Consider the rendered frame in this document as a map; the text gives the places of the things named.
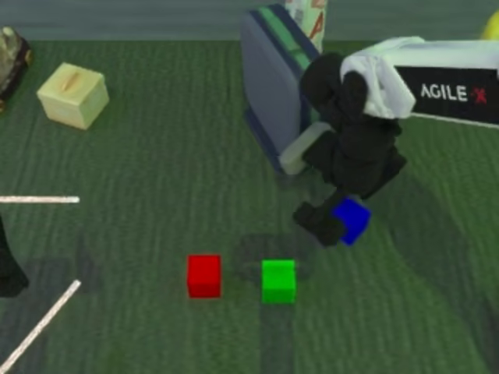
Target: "green cube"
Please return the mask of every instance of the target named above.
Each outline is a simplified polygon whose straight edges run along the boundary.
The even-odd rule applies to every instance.
[[[296,264],[293,259],[262,261],[262,302],[292,304],[296,299]]]

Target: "yellow object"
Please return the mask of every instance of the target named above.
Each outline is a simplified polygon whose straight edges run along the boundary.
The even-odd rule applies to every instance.
[[[99,72],[61,64],[37,92],[52,121],[88,129],[109,103],[105,79]]]
[[[499,10],[487,22],[482,39],[486,41],[499,41]]]

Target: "red x logo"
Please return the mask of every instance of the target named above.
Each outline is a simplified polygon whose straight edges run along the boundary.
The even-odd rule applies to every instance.
[[[471,96],[475,97],[475,104],[487,103],[487,96],[484,88],[473,88]]]

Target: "blue cube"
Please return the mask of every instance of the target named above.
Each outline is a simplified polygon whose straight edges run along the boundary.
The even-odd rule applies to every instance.
[[[371,212],[355,200],[345,198],[333,208],[331,215],[338,218],[347,228],[342,242],[346,245],[353,245],[367,229]]]

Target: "white line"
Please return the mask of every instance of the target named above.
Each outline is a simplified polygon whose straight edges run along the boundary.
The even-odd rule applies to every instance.
[[[0,196],[1,204],[77,204],[78,196]]]
[[[19,357],[28,349],[28,347],[34,342],[34,340],[40,335],[45,327],[52,321],[57,313],[60,312],[62,307],[68,300],[75,294],[76,290],[80,287],[81,282],[75,280],[71,283],[68,290],[60,297],[60,299],[51,307],[44,318],[31,330],[30,334],[23,340],[19,347],[7,358],[7,361],[0,366],[0,374],[6,374],[17,362]]]

